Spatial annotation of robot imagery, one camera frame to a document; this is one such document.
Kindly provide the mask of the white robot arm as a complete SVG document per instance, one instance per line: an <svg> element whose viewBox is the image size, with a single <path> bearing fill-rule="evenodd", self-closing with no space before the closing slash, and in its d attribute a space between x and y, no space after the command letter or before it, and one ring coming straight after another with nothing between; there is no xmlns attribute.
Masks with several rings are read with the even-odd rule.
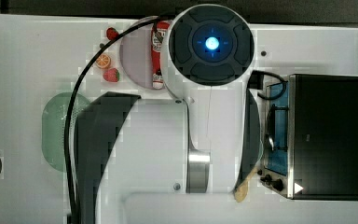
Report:
<svg viewBox="0 0 358 224"><path fill-rule="evenodd" d="M135 193L230 193L259 159L255 42L219 5L190 7L160 47L166 99L107 92L76 119L81 224L125 224Z"/></svg>

